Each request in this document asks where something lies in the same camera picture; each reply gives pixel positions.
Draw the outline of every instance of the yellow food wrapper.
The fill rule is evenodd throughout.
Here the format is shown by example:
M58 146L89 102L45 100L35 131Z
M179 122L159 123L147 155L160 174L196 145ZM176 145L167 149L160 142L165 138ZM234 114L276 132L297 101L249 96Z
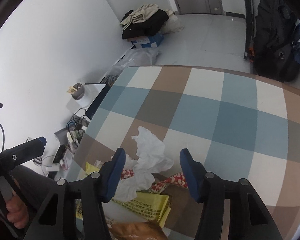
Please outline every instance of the yellow food wrapper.
M86 162L86 171L84 174L79 175L79 179L84 179L85 177L87 177L88 175L90 175L91 173L93 173L95 171L100 171L100 169L91 165L90 163ZM76 216L76 218L79 218L82 220L81 199L77 199L75 202L75 216Z
M146 220L155 220L161 227L164 226L171 210L169 196L153 193L137 192L137 197L131 201L122 202L112 199L113 202L135 212Z

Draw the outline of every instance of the person's leg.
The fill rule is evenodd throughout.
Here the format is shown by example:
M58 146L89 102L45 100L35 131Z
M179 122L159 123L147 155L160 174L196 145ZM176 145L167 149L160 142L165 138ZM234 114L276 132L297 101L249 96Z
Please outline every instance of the person's leg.
M53 179L42 176L23 165L15 167L10 174L19 183L23 195L37 210L56 183Z

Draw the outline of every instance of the blue cardboard box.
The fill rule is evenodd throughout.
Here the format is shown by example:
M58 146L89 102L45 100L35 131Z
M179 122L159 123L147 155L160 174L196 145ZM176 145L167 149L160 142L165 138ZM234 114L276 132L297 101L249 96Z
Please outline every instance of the blue cardboard box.
M131 41L136 48L157 48L161 41L163 41L164 36L158 32L155 36L147 37L147 36L140 36L136 38L128 39Z

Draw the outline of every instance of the baseboard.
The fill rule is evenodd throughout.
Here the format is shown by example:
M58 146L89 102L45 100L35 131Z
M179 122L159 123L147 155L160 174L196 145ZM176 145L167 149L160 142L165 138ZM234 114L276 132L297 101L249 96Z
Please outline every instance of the baseboard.
M240 13L230 13L230 12L226 12L227 16L231 16L231 17L237 17L237 18L242 18L245 19L246 17L244 16L244 14L240 14Z

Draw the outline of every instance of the pile of clothes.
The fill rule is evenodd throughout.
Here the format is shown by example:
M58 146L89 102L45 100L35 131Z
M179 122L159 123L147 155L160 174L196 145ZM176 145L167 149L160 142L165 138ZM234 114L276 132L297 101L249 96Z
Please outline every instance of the pile of clothes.
M122 39L155 36L168 19L168 13L156 4L146 4L135 11L128 11L120 23L123 27Z

